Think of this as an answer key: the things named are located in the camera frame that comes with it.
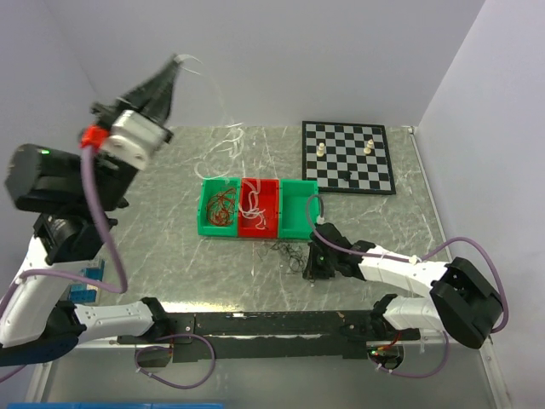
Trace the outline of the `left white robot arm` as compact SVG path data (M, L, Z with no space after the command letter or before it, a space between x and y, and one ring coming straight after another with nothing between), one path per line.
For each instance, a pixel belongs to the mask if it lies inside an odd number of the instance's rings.
M94 122L80 135L80 153L35 144L19 146L5 187L14 207L37 215L26 257L1 301L1 364L28 366L56 360L76 346L107 337L156 343L170 329L160 301L89 307L66 300L67 287L84 282L87 262L110 252L123 294L128 278L111 230L111 212L127 206L125 194L163 145L183 57L171 56L150 78L113 103L91 107Z

